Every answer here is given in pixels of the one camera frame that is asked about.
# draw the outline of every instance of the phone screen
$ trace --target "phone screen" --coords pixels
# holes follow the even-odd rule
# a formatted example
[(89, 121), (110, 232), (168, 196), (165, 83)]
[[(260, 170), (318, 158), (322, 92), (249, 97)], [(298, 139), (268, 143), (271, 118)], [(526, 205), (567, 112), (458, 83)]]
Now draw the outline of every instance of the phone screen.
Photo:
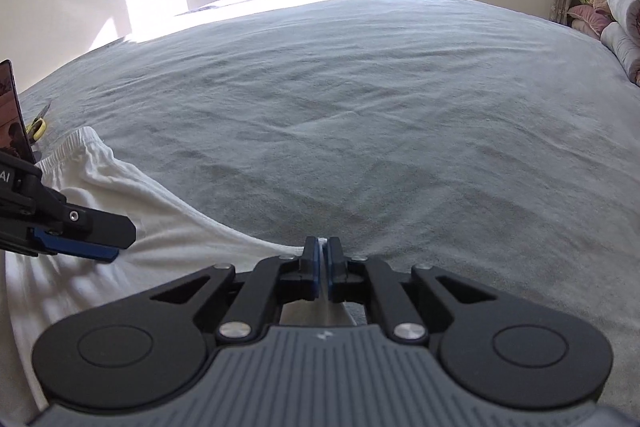
[(0, 151), (35, 163), (24, 130), (14, 71), (8, 60), (0, 62)]

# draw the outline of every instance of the gray bedsheet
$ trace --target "gray bedsheet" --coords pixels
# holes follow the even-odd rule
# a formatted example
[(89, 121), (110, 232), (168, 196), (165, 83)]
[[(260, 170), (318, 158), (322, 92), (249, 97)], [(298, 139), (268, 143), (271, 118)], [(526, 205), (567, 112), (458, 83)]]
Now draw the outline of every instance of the gray bedsheet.
[(338, 0), (120, 42), (23, 95), (210, 217), (339, 235), (576, 314), (640, 416), (640, 89), (599, 42), (467, 0)]

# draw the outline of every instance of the white garment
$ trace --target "white garment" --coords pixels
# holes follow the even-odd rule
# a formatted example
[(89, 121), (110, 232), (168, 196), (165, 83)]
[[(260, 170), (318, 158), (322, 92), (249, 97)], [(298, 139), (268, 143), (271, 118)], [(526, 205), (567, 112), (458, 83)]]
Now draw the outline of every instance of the white garment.
[[(62, 192), (69, 202), (129, 216), (137, 239), (111, 264), (11, 252), (3, 259), (0, 252), (0, 269), (2, 261), (6, 265), (6, 289), (0, 277), (0, 415), (28, 421), (46, 407), (31, 367), (31, 350), (38, 336), (64, 317), (213, 263), (232, 263), (241, 272), (265, 257), (302, 253), (302, 247), (261, 241), (209, 219), (135, 166), (114, 158), (92, 128), (71, 133), (38, 166), (43, 184)], [(350, 324), (341, 305), (321, 300), (288, 305), (283, 315), (284, 323)]]

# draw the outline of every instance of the scissors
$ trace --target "scissors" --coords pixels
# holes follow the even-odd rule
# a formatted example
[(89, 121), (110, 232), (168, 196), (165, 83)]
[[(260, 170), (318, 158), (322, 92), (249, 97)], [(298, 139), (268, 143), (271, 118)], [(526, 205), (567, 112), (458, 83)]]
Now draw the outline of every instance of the scissors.
[(36, 115), (36, 118), (26, 127), (27, 138), (29, 139), (29, 143), (31, 145), (35, 144), (39, 139), (42, 138), (42, 135), (47, 129), (47, 122), (44, 121), (45, 114), (49, 111), (49, 106), (51, 105), (51, 101), (46, 103), (44, 108), (41, 109), (39, 114)]

